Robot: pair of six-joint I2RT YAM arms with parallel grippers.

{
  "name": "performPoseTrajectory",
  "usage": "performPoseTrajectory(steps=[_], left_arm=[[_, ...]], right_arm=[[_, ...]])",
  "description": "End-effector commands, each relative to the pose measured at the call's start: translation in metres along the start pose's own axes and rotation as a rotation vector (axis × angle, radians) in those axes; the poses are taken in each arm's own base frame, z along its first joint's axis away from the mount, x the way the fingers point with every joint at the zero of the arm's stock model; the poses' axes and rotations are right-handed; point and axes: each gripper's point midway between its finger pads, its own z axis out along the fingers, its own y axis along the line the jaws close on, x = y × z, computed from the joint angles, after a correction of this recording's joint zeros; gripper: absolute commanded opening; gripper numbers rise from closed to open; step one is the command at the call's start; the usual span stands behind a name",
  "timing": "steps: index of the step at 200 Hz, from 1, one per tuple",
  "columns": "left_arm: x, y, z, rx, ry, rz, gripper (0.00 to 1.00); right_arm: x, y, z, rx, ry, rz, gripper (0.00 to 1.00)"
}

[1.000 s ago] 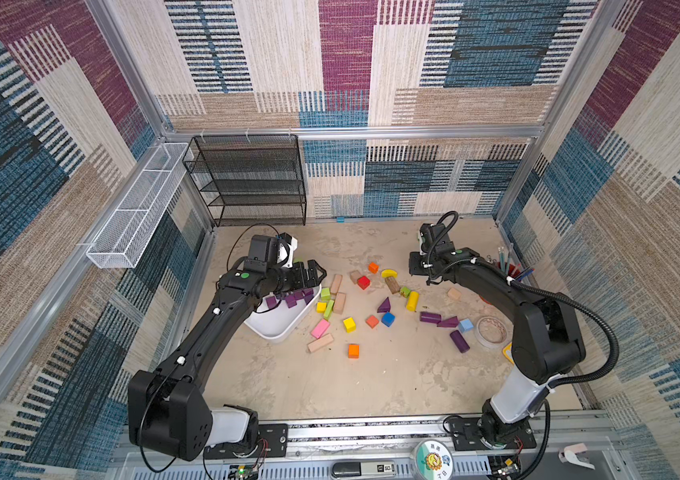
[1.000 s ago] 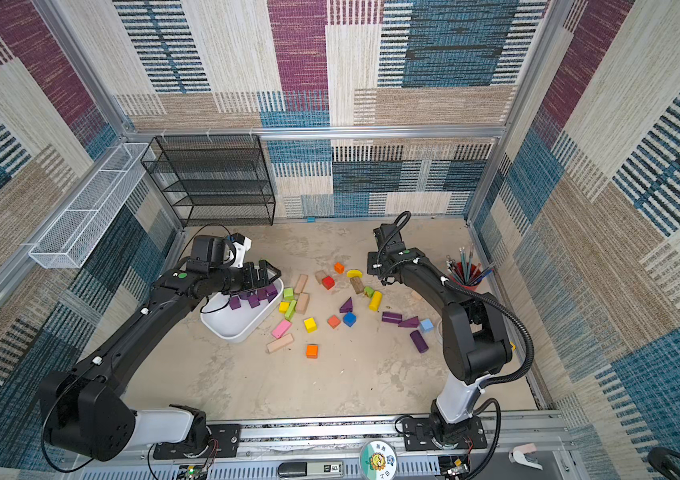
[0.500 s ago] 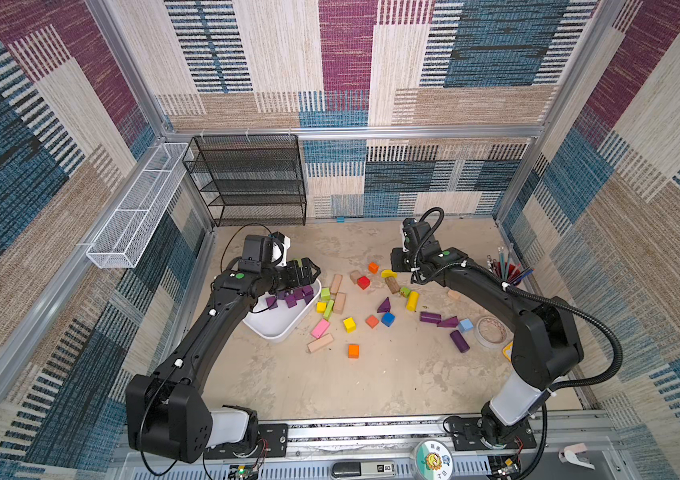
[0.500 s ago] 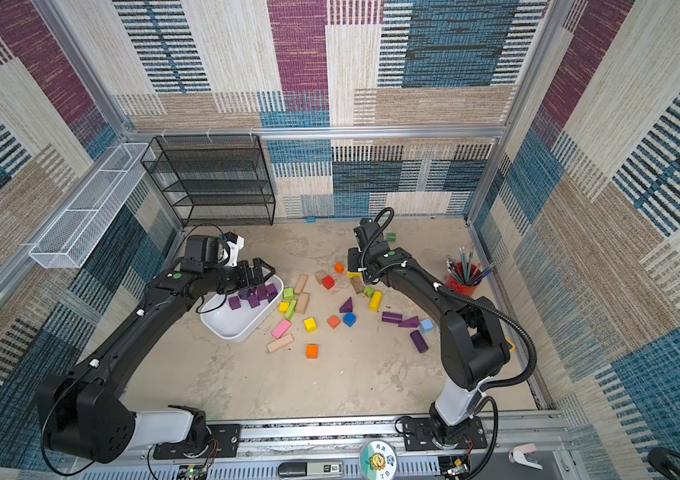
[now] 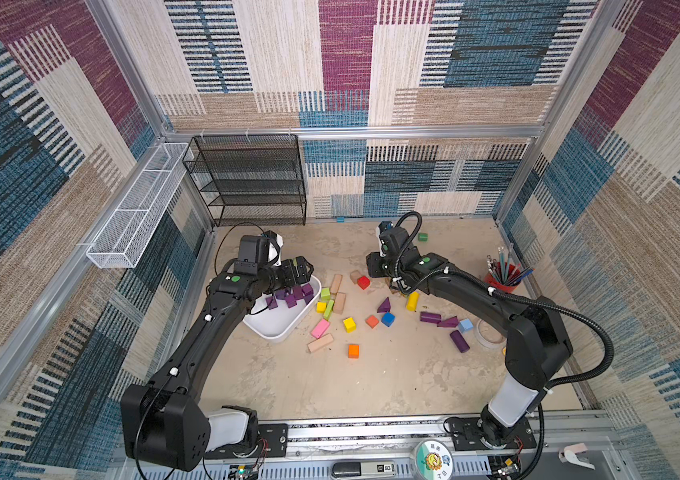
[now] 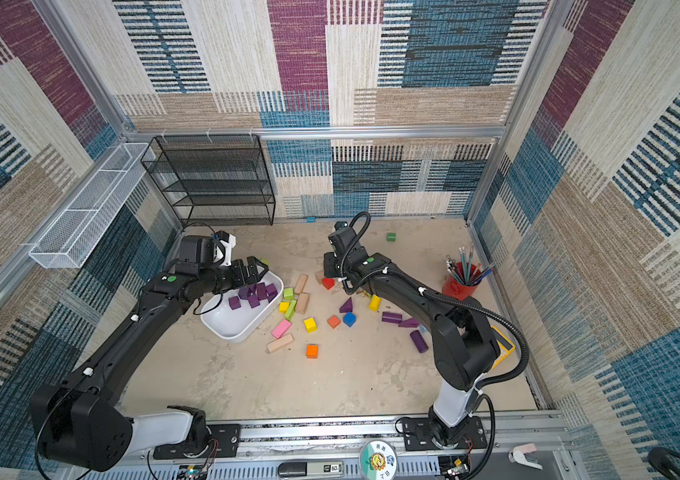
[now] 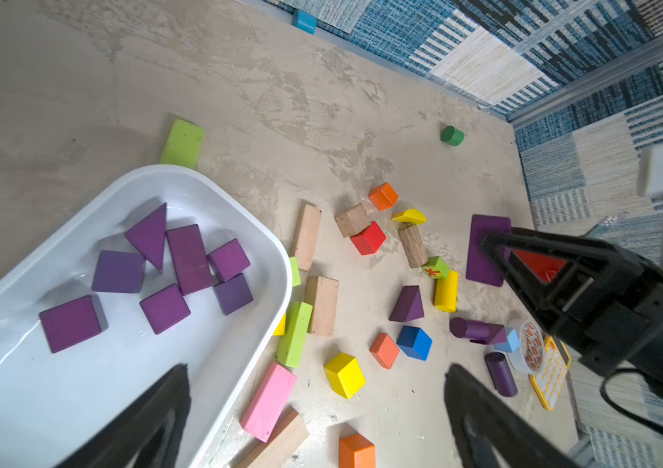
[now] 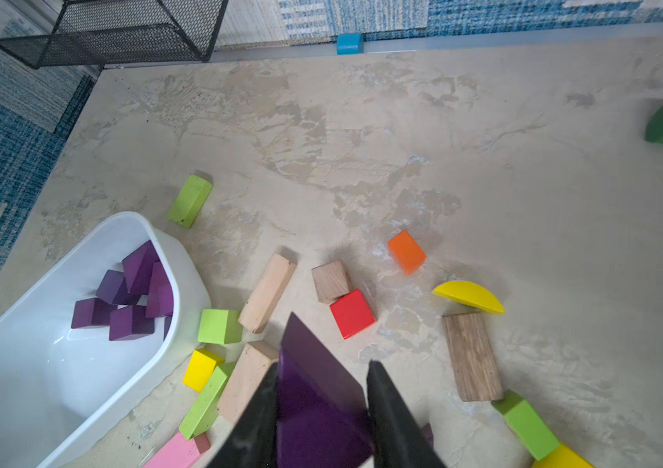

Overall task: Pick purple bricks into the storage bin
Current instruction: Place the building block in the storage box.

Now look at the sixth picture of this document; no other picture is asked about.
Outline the purple cylinder block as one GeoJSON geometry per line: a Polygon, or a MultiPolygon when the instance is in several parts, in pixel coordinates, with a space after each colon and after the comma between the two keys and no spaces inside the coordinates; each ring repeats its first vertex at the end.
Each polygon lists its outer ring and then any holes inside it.
{"type": "Polygon", "coordinates": [[[413,330],[410,333],[410,338],[412,339],[416,349],[420,354],[424,354],[429,350],[429,346],[419,330],[413,330]]]}

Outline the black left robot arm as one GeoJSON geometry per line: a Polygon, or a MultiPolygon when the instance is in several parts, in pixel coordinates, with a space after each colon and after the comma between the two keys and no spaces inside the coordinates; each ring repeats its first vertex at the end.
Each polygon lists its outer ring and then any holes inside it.
{"type": "Polygon", "coordinates": [[[57,385],[31,396],[34,460],[105,472],[129,454],[169,447],[203,455],[212,435],[205,413],[170,406],[164,413],[127,417],[116,403],[163,334],[206,294],[223,295],[259,283],[260,259],[232,256],[234,236],[219,232],[181,239],[165,268],[140,290],[135,306],[104,343],[57,385]]]}

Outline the purple wedge block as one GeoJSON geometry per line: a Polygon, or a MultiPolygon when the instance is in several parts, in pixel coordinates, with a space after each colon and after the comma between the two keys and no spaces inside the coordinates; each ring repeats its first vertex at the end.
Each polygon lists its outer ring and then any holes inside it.
{"type": "Polygon", "coordinates": [[[420,322],[417,319],[414,318],[409,318],[407,320],[403,320],[400,324],[400,328],[418,328],[420,326],[420,322]]]}

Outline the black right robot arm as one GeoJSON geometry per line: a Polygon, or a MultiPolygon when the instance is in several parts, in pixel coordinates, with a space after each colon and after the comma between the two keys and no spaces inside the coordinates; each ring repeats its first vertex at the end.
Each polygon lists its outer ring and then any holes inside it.
{"type": "Polygon", "coordinates": [[[485,388],[526,371],[529,344],[516,325],[478,301],[444,295],[405,273],[387,256],[368,254],[361,239],[370,224],[366,211],[335,224],[328,236],[332,250],[324,255],[324,274],[341,281],[348,295],[362,289],[392,302],[431,333],[442,385],[428,413],[430,428],[437,447],[453,448],[467,436],[469,418],[488,400],[485,388]],[[519,355],[512,370],[495,376],[490,371],[501,356],[501,347],[491,320],[514,337],[519,355]]]}

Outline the white plastic storage bin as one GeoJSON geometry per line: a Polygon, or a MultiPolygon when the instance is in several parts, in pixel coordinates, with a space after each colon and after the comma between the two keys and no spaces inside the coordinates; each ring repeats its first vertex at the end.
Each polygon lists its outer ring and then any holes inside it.
{"type": "Polygon", "coordinates": [[[200,316],[202,324],[229,343],[241,343],[246,340],[277,309],[284,290],[283,280],[273,272],[265,275],[263,283],[266,286],[275,284],[278,288],[278,296],[273,301],[269,302],[266,298],[257,308],[251,308],[248,300],[239,298],[241,307],[232,310],[229,306],[229,299],[238,296],[238,291],[229,291],[215,296],[202,307],[200,316]]]}

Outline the purple triangle block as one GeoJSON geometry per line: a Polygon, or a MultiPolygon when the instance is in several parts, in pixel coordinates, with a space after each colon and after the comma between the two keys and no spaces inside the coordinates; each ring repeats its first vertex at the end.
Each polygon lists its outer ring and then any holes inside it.
{"type": "Polygon", "coordinates": [[[340,307],[339,311],[342,314],[346,313],[352,313],[353,312],[353,300],[351,298],[348,298],[340,307]]]}

